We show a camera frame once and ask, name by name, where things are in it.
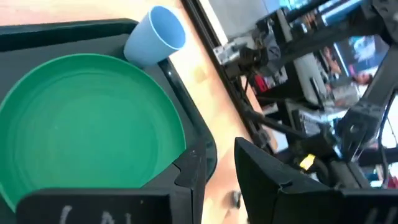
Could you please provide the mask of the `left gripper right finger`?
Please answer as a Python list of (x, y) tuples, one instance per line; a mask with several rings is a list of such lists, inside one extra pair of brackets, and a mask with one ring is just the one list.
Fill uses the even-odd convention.
[(241, 137), (234, 160), (250, 223), (397, 223), (396, 190), (328, 187)]

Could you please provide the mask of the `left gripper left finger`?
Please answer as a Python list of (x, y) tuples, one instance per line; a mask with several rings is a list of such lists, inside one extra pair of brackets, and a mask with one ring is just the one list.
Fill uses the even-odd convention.
[(197, 140), (139, 189), (47, 189), (23, 198), (17, 222), (200, 223), (206, 146)]

